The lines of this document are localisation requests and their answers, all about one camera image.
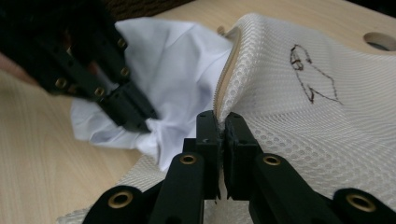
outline zipper teeth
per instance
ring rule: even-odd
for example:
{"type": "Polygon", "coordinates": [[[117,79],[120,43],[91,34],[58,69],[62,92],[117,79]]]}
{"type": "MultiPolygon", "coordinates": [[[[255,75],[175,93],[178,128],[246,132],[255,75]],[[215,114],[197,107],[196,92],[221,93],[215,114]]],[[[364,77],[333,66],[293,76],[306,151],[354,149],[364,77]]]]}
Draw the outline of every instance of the zipper teeth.
{"type": "Polygon", "coordinates": [[[237,57],[235,55],[237,53],[237,50],[239,49],[240,45],[240,39],[241,39],[241,30],[238,27],[234,27],[231,31],[227,32],[227,34],[224,35],[227,39],[230,39],[233,41],[233,48],[231,49],[230,56],[227,59],[227,62],[224,64],[224,68],[221,71],[218,84],[216,86],[216,91],[215,91],[215,96],[214,96],[214,101],[213,101],[213,112],[217,118],[219,118],[219,104],[222,101],[222,98],[219,99],[219,93],[220,91],[225,91],[223,88],[223,82],[224,79],[226,78],[230,66],[233,64],[234,58],[237,57]]]}

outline white cloth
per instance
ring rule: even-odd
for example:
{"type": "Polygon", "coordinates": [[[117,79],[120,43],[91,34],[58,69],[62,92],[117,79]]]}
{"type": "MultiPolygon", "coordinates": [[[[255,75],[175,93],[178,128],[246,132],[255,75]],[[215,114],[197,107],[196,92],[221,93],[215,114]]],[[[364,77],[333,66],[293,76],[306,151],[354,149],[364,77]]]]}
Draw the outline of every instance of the white cloth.
{"type": "Polygon", "coordinates": [[[141,18],[116,25],[128,43],[132,79],[160,119],[147,121],[151,133],[126,132],[96,104],[78,99],[71,109],[75,137],[98,146],[137,148],[166,170],[184,138],[195,136],[196,115],[213,107],[232,43],[191,22],[141,18]]]}
{"type": "MultiPolygon", "coordinates": [[[[215,99],[219,121],[241,114],[262,149],[286,158],[315,191],[331,198],[337,189],[362,189],[395,210],[396,57],[257,14],[235,27],[240,50],[224,97],[215,99]]],[[[154,185],[163,173],[149,167],[145,156],[119,184],[154,185]]],[[[58,222],[80,223],[85,212],[58,222]]],[[[252,221],[247,203],[223,197],[205,203],[204,223],[252,221]]]]}

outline wooden table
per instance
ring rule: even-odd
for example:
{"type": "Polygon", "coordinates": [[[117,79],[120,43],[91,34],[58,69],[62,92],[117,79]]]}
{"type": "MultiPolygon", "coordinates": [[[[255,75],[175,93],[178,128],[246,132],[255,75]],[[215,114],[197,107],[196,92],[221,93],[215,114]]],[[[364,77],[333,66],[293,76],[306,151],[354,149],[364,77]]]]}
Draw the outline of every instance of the wooden table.
{"type": "MultiPolygon", "coordinates": [[[[322,31],[355,50],[376,32],[396,37],[396,20],[342,0],[198,0],[158,15],[230,29],[249,13],[322,31]]],[[[90,146],[74,138],[71,99],[0,74],[0,223],[55,223],[92,203],[139,158],[136,150],[90,146]]]]}

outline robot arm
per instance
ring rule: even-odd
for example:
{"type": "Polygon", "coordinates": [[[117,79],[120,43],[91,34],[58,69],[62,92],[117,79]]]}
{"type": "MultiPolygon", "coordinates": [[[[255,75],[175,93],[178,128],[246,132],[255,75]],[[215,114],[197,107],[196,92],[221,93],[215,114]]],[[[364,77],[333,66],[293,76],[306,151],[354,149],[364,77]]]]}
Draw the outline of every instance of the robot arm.
{"type": "Polygon", "coordinates": [[[117,125],[148,132],[145,120],[157,115],[130,79],[114,23],[100,0],[4,0],[0,51],[47,92],[94,101],[117,125]],[[90,63],[105,75],[91,74],[90,63]]]}

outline human hand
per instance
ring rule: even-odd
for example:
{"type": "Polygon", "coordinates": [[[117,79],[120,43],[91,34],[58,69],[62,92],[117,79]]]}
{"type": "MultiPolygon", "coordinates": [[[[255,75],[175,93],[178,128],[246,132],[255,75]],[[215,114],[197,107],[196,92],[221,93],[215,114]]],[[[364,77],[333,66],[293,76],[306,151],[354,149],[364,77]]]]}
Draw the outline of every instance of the human hand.
{"type": "Polygon", "coordinates": [[[10,60],[6,55],[0,52],[0,70],[16,77],[17,79],[32,85],[38,85],[37,81],[30,77],[27,72],[19,65],[10,60]]]}

